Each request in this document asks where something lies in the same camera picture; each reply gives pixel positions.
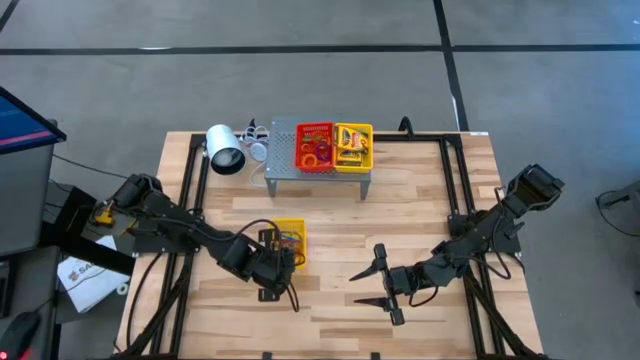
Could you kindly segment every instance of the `yellow basket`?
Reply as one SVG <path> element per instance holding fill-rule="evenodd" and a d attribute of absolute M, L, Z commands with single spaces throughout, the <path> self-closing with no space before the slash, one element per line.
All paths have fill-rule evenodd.
<path fill-rule="evenodd" d="M 295 249 L 296 254 L 302 254 L 303 256 L 296 255 L 296 269 L 302 270 L 307 265 L 307 261 L 309 260 L 307 256 L 307 224 L 304 222 L 304 219 L 272 219 L 278 228 L 280 229 L 281 235 L 287 235 L 287 232 L 298 233 L 302 238 L 302 241 L 296 242 Z"/>
<path fill-rule="evenodd" d="M 338 150 L 336 147 L 336 143 L 335 143 L 335 136 L 337 134 L 337 131 L 334 130 L 334 143 L 333 143 L 333 151 L 332 151 L 332 157 L 333 157 L 333 167 L 336 169 L 337 172 L 344 172 L 344 173 L 360 173 L 360 174 L 366 174 L 369 172 L 369 170 L 373 169 L 373 126 L 370 124 L 352 124 L 352 123 L 335 123 L 333 124 L 333 126 L 338 127 L 338 126 L 347 126 L 350 127 L 352 129 L 358 130 L 361 133 L 365 134 L 367 136 L 367 140 L 369 141 L 369 151 L 363 155 L 362 157 L 362 165 L 360 166 L 340 166 L 338 165 L 338 162 L 336 161 L 336 156 L 338 154 Z"/>

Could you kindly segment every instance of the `wooden table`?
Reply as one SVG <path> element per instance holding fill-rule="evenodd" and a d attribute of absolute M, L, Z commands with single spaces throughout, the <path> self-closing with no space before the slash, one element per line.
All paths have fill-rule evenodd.
<path fill-rule="evenodd" d="M 167 134 L 158 178 L 177 202 L 191 133 Z M 500 178 L 486 135 L 463 133 L 465 158 L 478 209 L 495 204 L 493 188 Z M 450 158 L 455 159 L 453 149 Z M 189 205 L 198 179 L 196 162 Z M 399 297 L 407 323 L 393 327 L 380 308 L 357 305 L 354 299 L 382 296 L 379 276 L 349 282 L 373 259 L 373 246 L 384 243 L 389 266 L 412 265 L 430 256 L 430 250 L 448 239 L 449 215 L 439 147 L 431 142 L 380 142 L 375 147 L 375 168 L 369 196 L 359 200 L 357 184 L 283 182 L 278 197 L 249 184 L 256 164 L 240 174 L 211 172 L 205 192 L 204 215 L 217 228 L 238 230 L 256 218 L 304 217 L 309 231 L 308 264 L 296 272 L 293 283 L 301 310 L 294 313 L 289 299 L 258 302 L 258 287 L 222 270 L 206 252 L 195 257 L 187 314 L 180 348 L 181 358 L 259 358 L 263 351 L 275 358 L 474 358 L 469 315 L 461 279 L 455 279 L 429 304 L 411 308 Z M 452 163 L 458 199 L 462 189 Z M 257 234 L 253 229 L 251 235 Z M 126 323 L 133 293 L 153 258 L 136 262 L 118 344 L 124 347 Z M 488 256 L 492 265 L 497 260 Z M 155 265 L 141 291 L 133 319 L 139 333 L 155 312 L 162 286 L 166 255 Z M 497 306 L 525 344 L 542 351 L 522 270 L 508 260 L 513 279 L 491 276 Z M 176 271 L 179 273 L 181 262 Z M 431 294 L 419 293 L 416 301 Z M 489 326 L 481 310 L 484 338 L 491 351 Z M 168 351 L 173 322 L 165 325 L 162 349 Z"/>

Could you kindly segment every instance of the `floor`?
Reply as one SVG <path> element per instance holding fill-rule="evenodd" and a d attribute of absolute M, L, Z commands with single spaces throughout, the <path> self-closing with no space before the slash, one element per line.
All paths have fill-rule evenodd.
<path fill-rule="evenodd" d="M 153 174 L 166 131 L 217 123 L 240 130 L 252 118 L 264 124 L 274 115 L 366 117 L 381 130 L 394 130 L 406 115 L 420 130 L 488 131 L 504 181 L 540 163 L 567 184 L 552 210 L 527 215 L 521 233 L 545 352 L 637 358 L 640 240 L 607 226 L 594 204 L 599 193 L 640 180 L 637 1 L 0 0 L 0 6 L 8 6 L 0 18 L 0 84 L 60 122 L 68 141 L 57 154 L 101 169 Z M 425 46 L 218 53 L 224 46 L 331 44 Z M 61 162 L 51 176 L 96 197 L 120 184 Z M 622 206 L 608 215 L 638 233 L 630 211 Z M 107 356 L 123 303 L 111 297 L 66 324 L 61 358 Z"/>

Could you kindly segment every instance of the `monitor screen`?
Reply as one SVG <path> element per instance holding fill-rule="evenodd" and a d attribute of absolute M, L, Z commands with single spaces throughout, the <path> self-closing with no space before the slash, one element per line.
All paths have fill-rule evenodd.
<path fill-rule="evenodd" d="M 64 134 L 10 94 L 0 94 L 0 154 L 53 144 Z"/>

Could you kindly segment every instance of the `red plastic basket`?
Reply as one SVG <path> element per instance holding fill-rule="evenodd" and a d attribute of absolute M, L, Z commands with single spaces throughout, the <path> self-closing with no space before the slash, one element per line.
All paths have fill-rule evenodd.
<path fill-rule="evenodd" d="M 326 141 L 326 151 L 318 145 Z M 305 123 L 296 127 L 295 166 L 302 172 L 324 172 L 333 169 L 331 160 L 333 123 Z"/>

